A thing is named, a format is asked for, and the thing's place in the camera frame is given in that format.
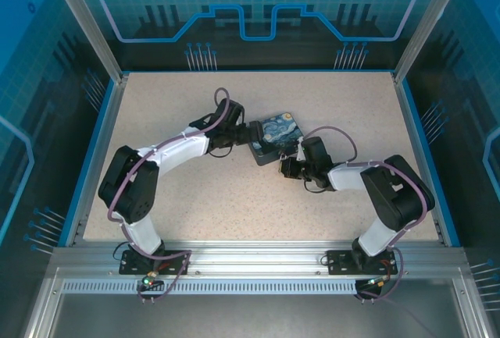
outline robotic arm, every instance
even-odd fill
[[[189,124],[177,141],[163,147],[152,145],[134,150],[128,146],[116,151],[99,187],[98,196],[109,208],[126,175],[149,152],[151,156],[137,169],[133,179],[127,183],[112,212],[114,219],[123,221],[125,230],[133,243],[146,254],[161,255],[163,242],[155,231],[149,212],[155,202],[158,179],[187,160],[206,155],[217,148],[232,148],[234,145],[259,141],[263,137],[260,122],[243,123],[245,109],[235,101],[229,102],[224,118],[213,127],[223,115],[227,99],[224,98],[213,114]],[[213,127],[204,133],[200,130]]]
[[[352,244],[352,259],[360,271],[377,263],[387,246],[402,236],[407,225],[416,222],[424,208],[429,211],[435,205],[432,193],[402,156],[391,156],[381,164],[333,163],[320,137],[300,140],[297,156],[280,162],[280,172],[285,177],[314,181],[321,192],[368,192],[377,218]]]

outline enclosure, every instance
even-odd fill
[[[500,0],[0,3],[2,335],[498,335]],[[159,180],[152,221],[192,256],[170,295],[135,297],[98,185],[116,149],[179,134],[218,87],[247,121],[338,126],[358,160],[417,171],[436,205],[398,243],[388,303],[321,260],[376,218],[366,192],[311,194],[247,145]]]

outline small box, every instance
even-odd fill
[[[261,121],[264,137],[249,144],[257,165],[262,166],[280,159],[280,154],[297,153],[302,131],[290,113],[283,113]]]

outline black mount plate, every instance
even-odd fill
[[[327,251],[327,266],[328,274],[330,276],[346,276],[346,275],[374,275],[383,276],[387,274],[387,269],[383,264],[380,263],[381,260],[393,261],[394,264],[391,265],[391,276],[398,274],[398,266],[396,264],[396,259],[394,252],[384,251],[379,255],[371,259],[370,263],[365,266],[361,271],[352,258],[351,251]]]
[[[162,256],[170,256],[171,254],[178,254],[179,252],[180,251],[164,251]],[[159,274],[176,276],[179,272],[180,267],[182,266],[182,261],[184,259],[184,256],[180,256],[179,258],[173,258],[172,260],[167,261],[168,266],[161,269],[159,271]],[[122,253],[122,259],[120,262],[120,269],[118,270],[118,273],[122,275],[145,276],[148,272],[152,271],[153,262],[153,260],[141,256],[136,251],[125,250]],[[188,273],[188,266],[189,265],[186,265],[184,271],[181,273],[182,275]]]

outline beige work surface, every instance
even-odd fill
[[[323,125],[348,132],[359,161],[400,154],[416,170],[389,73],[132,73],[101,178],[117,148],[158,144],[213,112],[218,87],[245,107],[246,122],[290,112],[303,133]],[[352,156],[342,135],[318,135],[335,162]],[[278,162],[257,166],[247,145],[226,158],[192,159],[166,174],[150,214],[165,240],[351,240],[377,217],[367,192],[311,194],[302,181],[279,174]],[[437,238],[430,214],[405,236]],[[84,239],[123,239],[97,194]]]

